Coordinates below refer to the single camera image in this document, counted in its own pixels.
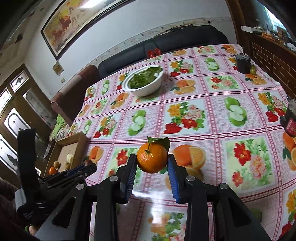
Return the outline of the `left hand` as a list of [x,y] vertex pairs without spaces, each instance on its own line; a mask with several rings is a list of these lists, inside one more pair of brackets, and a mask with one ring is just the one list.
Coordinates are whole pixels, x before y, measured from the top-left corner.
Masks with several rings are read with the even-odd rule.
[[27,225],[25,227],[25,231],[28,232],[29,234],[35,236],[37,231],[38,231],[38,228],[36,228],[35,226],[33,225]]

